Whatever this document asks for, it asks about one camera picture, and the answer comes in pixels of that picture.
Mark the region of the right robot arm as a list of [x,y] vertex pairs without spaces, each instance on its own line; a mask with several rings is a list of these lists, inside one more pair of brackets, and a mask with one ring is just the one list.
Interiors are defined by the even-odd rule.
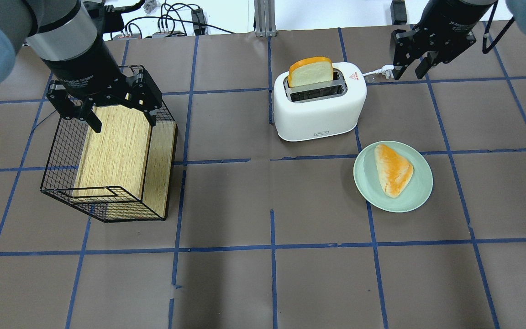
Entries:
[[438,64],[455,60],[476,43],[472,30],[486,13],[489,20],[482,36],[484,54],[490,52],[514,24],[526,35],[526,0],[508,0],[506,6],[511,19],[491,37],[490,28],[498,7],[496,0],[430,0],[411,30],[392,32],[393,79],[400,79],[416,60],[420,60],[415,69],[418,79]]

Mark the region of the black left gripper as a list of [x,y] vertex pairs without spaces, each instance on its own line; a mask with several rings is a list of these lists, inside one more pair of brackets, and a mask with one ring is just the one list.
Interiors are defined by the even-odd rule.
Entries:
[[46,61],[56,79],[46,98],[61,118],[86,122],[100,133],[94,107],[125,106],[140,111],[151,127],[163,112],[162,92],[143,65],[118,65],[102,39],[74,59]]

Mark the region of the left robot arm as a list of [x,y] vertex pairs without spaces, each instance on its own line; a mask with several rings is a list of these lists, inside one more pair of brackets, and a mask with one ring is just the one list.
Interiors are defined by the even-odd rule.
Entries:
[[125,106],[141,111],[154,126],[157,115],[167,112],[157,84],[141,65],[125,76],[103,39],[125,26],[123,13],[143,4],[115,8],[104,1],[0,0],[0,84],[27,43],[56,77],[46,98],[64,119],[86,122],[100,133],[93,108]]

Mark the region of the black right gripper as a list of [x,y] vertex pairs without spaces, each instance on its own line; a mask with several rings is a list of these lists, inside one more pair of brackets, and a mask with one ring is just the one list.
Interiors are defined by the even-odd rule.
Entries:
[[437,64],[453,61],[476,43],[472,29],[495,4],[495,0],[430,0],[413,28],[392,32],[393,79],[401,79],[422,56],[415,69],[418,79]]

